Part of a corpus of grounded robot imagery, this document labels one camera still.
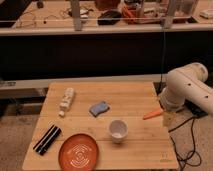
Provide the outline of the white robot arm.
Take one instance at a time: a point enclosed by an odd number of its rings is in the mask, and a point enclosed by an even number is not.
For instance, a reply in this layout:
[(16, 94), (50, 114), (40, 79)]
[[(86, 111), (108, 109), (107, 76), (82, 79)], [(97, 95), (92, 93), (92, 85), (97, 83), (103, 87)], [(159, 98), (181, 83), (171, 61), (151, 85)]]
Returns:
[(164, 109), (164, 126), (171, 125), (174, 114), (183, 108), (186, 100), (213, 115), (213, 88), (205, 84), (207, 78), (207, 68), (198, 62), (175, 68), (166, 74), (166, 86), (158, 95)]

